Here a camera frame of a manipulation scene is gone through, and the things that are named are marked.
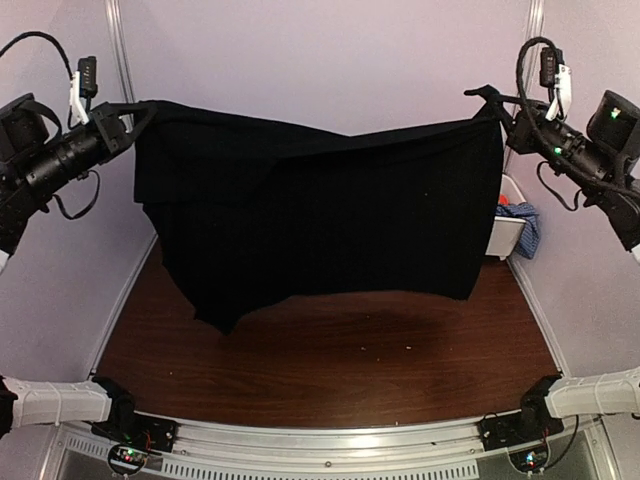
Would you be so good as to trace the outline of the black garment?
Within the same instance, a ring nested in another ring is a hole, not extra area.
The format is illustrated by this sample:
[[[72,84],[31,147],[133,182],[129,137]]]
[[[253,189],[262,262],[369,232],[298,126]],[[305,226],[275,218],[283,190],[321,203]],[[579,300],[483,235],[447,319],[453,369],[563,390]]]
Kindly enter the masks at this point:
[[[156,108],[134,198],[196,319],[227,334],[292,296],[470,296],[501,186],[492,115],[348,136]]]

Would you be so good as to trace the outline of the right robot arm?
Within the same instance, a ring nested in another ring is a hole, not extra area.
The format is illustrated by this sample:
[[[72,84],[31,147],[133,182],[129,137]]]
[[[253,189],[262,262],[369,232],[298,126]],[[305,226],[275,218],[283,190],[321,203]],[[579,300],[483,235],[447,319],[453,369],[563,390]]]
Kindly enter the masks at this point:
[[[490,85],[469,90],[500,119],[507,144],[518,154],[540,154],[557,175],[575,182],[587,206],[607,217],[623,248],[639,255],[639,181],[631,170],[639,158],[639,109],[606,91],[586,133],[551,116],[549,105],[506,96]],[[522,397],[520,411],[479,424],[487,448],[530,442],[562,429],[580,415],[639,413],[637,368],[586,377],[545,376]]]

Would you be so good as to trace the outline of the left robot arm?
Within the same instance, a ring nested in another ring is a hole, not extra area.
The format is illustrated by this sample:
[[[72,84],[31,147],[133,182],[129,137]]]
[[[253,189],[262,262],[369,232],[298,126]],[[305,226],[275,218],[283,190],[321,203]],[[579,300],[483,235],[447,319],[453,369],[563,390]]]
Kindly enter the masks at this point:
[[[151,123],[149,102],[102,103],[68,132],[51,135],[45,125],[57,115],[23,95],[1,109],[1,263],[16,253],[29,220],[46,212],[50,201],[73,180],[93,174],[132,147]],[[98,378],[80,383],[29,383],[1,380],[1,432],[38,424],[83,421],[104,423],[123,444],[144,433],[132,395],[117,383]]]

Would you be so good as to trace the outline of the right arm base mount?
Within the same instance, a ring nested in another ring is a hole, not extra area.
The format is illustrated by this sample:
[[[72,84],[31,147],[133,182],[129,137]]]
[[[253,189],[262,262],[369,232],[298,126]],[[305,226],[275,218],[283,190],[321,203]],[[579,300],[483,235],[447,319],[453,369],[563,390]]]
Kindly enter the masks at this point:
[[[520,474],[541,474],[551,463],[552,435],[562,433],[559,419],[539,420],[531,412],[490,412],[476,424],[485,452],[505,450],[511,466]]]

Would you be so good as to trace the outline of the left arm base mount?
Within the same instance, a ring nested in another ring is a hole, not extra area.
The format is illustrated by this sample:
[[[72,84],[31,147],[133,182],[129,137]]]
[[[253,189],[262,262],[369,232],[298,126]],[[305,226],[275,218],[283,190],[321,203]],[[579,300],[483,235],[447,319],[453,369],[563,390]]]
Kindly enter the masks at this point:
[[[111,471],[129,479],[151,460],[173,451],[178,423],[157,416],[132,413],[125,419],[89,422],[91,433],[113,443],[106,454]]]

